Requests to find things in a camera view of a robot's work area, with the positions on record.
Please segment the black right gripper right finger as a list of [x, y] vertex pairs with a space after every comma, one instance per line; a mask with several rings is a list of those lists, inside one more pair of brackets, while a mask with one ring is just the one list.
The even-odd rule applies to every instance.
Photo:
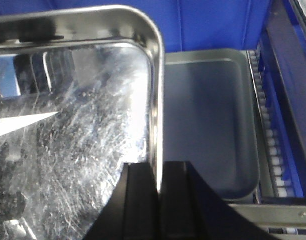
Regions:
[[274, 238], [233, 210], [189, 162], [164, 163], [160, 206], [163, 240]]

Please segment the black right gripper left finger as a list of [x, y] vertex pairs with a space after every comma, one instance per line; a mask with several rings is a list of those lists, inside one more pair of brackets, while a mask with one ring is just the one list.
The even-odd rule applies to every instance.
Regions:
[[156, 240], [158, 195], [149, 163], [126, 163], [121, 177], [85, 240]]

